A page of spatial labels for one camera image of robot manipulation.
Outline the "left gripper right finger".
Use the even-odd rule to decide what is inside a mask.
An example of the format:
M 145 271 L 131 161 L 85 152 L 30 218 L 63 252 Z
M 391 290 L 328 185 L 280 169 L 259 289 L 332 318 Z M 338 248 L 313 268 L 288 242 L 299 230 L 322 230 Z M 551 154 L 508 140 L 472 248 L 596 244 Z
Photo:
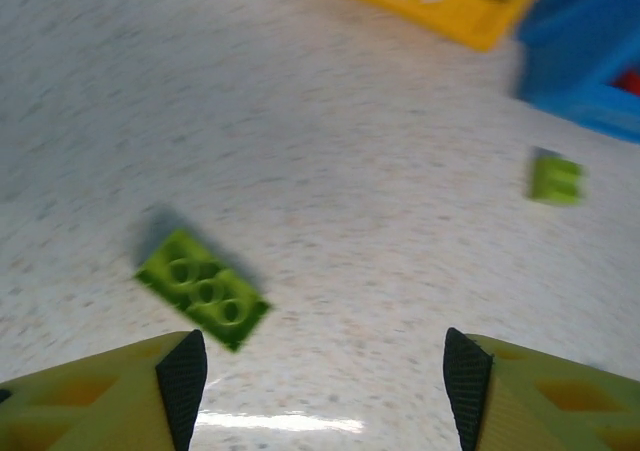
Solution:
M 639 448 L 639 384 L 449 328 L 443 379 L 464 450 Z

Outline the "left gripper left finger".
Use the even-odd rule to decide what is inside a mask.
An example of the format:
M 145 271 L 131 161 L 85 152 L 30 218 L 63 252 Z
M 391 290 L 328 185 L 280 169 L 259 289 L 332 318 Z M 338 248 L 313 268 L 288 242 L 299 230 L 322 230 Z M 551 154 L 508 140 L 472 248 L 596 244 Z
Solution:
M 201 331 L 172 332 L 1 385 L 4 450 L 186 450 L 207 378 Z

